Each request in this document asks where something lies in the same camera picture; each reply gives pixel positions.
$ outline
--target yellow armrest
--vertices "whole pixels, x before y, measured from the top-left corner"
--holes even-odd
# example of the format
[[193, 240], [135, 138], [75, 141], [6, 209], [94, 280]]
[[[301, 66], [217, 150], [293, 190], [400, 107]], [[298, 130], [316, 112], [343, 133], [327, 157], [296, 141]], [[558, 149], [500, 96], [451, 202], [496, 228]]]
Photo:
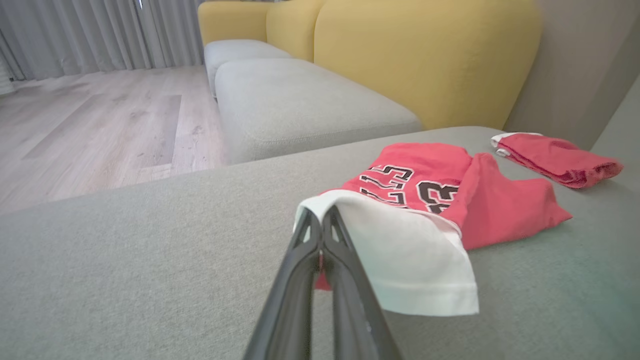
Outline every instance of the yellow armrest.
[[273, 3], [207, 1], [198, 7], [203, 45], [212, 41], [253, 39], [267, 41], [267, 10]]

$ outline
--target garment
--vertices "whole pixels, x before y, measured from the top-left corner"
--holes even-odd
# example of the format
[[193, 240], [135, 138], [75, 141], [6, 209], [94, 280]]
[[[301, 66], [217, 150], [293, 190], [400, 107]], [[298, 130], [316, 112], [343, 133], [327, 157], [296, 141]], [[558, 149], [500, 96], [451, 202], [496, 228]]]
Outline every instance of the garment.
[[478, 312], [467, 249], [518, 240], [571, 218], [544, 179], [511, 181], [490, 154], [397, 143], [368, 170], [304, 200], [322, 220], [337, 205], [381, 306], [411, 315]]
[[568, 188], [589, 188], [618, 175], [623, 165], [584, 151], [569, 141], [537, 133], [506, 133], [491, 138], [496, 154]]

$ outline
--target folded red cloth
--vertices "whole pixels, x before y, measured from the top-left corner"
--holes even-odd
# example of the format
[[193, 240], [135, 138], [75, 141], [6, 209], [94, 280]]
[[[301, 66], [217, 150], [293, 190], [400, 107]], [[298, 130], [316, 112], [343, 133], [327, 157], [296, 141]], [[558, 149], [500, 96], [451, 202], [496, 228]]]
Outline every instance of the folded red cloth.
[[589, 188], [618, 175], [623, 165], [563, 139], [536, 133], [506, 133], [491, 138], [496, 154], [550, 177], [569, 188]]

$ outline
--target gray fabric surface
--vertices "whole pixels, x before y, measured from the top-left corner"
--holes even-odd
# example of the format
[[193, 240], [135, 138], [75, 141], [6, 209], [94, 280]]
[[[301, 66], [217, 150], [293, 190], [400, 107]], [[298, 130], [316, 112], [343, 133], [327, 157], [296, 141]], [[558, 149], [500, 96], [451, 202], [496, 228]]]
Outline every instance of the gray fabric surface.
[[17, 79], [200, 65], [202, 2], [0, 1], [0, 56]]
[[[299, 201], [359, 174], [396, 142], [491, 151], [459, 127], [351, 143], [45, 204], [0, 218], [3, 359], [240, 359]], [[497, 158], [511, 179], [540, 177]], [[638, 359], [638, 195], [615, 179], [574, 191], [574, 215], [474, 250], [480, 314], [387, 313], [406, 359]], [[315, 360], [332, 359], [317, 292]]]
[[204, 47], [204, 63], [207, 68], [211, 95], [216, 97], [216, 72], [220, 65], [234, 60], [290, 58], [291, 55], [273, 45], [259, 40], [220, 40]]
[[232, 61], [215, 82], [229, 163], [421, 129], [404, 106], [303, 60]]

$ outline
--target wall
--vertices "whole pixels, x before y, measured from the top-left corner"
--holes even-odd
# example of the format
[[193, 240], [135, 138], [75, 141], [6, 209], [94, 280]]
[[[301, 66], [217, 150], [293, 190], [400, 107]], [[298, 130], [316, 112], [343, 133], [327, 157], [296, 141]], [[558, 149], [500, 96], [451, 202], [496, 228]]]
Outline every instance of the wall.
[[615, 181], [640, 194], [640, 76], [624, 98], [592, 152], [618, 158], [625, 166]]
[[640, 72], [640, 1], [537, 2], [540, 50], [505, 130], [590, 149]]

